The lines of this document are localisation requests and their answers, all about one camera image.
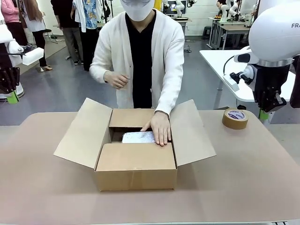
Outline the person's left hand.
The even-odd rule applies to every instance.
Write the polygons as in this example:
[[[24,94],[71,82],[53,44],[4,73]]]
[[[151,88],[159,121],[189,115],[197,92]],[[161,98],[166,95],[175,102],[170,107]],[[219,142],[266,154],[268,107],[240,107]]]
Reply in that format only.
[[[149,128],[152,129],[156,144],[165,146],[168,141],[172,140],[171,126],[169,117],[166,113],[155,111],[152,118],[141,129],[141,132],[145,132]]]

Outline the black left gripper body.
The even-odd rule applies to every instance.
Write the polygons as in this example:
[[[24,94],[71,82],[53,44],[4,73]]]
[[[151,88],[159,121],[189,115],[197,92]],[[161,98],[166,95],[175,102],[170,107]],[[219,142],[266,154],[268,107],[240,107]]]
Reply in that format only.
[[[11,60],[9,58],[7,48],[4,43],[0,44],[0,68],[12,67]]]

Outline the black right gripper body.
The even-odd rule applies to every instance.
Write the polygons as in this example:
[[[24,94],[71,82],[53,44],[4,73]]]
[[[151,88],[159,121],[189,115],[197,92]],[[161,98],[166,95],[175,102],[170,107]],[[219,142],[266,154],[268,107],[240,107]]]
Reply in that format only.
[[[281,94],[281,87],[286,82],[290,65],[282,67],[262,67],[254,65],[256,68],[255,94],[263,91],[278,91]]]

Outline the person's right hand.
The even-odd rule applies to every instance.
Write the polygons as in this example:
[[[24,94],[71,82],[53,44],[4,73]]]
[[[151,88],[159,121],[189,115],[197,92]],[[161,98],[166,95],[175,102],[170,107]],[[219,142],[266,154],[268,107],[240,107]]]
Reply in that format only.
[[[127,83],[129,82],[129,78],[114,71],[106,71],[104,74],[104,81],[110,84],[115,89],[120,90],[127,85]]]

